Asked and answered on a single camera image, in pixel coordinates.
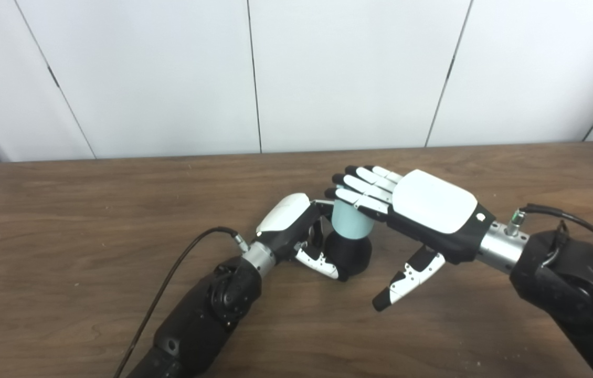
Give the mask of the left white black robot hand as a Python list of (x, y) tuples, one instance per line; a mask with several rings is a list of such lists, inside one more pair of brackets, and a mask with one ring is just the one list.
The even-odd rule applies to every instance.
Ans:
[(296, 260), (322, 275), (347, 282), (349, 275), (325, 253), (322, 221), (330, 220), (333, 201), (311, 200), (303, 192), (284, 197), (256, 228), (244, 259), (264, 278), (286, 260)]

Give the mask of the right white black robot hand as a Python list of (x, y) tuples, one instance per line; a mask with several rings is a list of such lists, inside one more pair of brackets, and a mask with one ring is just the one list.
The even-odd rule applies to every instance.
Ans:
[(380, 166), (347, 166), (325, 196), (420, 243), (372, 304), (381, 312), (446, 263), (474, 261), (495, 215), (469, 191), (422, 170), (399, 175)]

